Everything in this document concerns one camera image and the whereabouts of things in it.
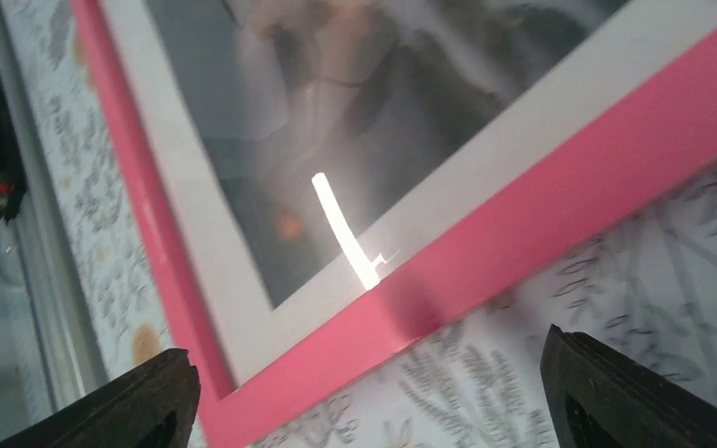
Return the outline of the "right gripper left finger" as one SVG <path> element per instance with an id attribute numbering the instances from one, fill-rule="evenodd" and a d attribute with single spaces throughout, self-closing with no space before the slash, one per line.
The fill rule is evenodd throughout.
<path id="1" fill-rule="evenodd" d="M 166 349 L 0 447 L 184 448 L 200 394 L 189 352 Z"/>

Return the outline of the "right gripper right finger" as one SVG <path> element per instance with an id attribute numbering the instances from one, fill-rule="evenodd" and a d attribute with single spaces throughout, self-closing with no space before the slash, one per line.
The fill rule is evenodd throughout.
<path id="1" fill-rule="evenodd" d="M 562 447 L 717 447 L 717 407 L 587 333 L 551 326 L 540 372 Z"/>

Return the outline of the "pink wooden picture frame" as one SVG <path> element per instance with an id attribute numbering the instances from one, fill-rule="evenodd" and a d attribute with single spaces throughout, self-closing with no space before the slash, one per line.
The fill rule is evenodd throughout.
<path id="1" fill-rule="evenodd" d="M 425 188 L 450 228 L 245 385 L 221 353 L 116 41 L 70 5 L 212 447 L 244 447 L 717 160 L 717 1 L 635 1 Z"/>

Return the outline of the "clear frame glass pane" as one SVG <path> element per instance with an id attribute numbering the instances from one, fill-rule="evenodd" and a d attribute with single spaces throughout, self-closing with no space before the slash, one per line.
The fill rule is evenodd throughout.
<path id="1" fill-rule="evenodd" d="M 717 28 L 717 1 L 104 1 L 244 384 Z"/>

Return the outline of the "white mat board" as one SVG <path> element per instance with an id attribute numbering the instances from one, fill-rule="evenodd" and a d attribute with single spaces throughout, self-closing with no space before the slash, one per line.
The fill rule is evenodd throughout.
<path id="1" fill-rule="evenodd" d="M 717 1 L 105 1 L 233 380 L 366 371 L 696 169 Z"/>

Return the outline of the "volcano landscape photo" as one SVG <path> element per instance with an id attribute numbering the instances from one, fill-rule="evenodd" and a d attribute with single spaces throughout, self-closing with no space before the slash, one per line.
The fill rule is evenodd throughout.
<path id="1" fill-rule="evenodd" d="M 619 1 L 150 1 L 272 308 L 622 7 Z"/>

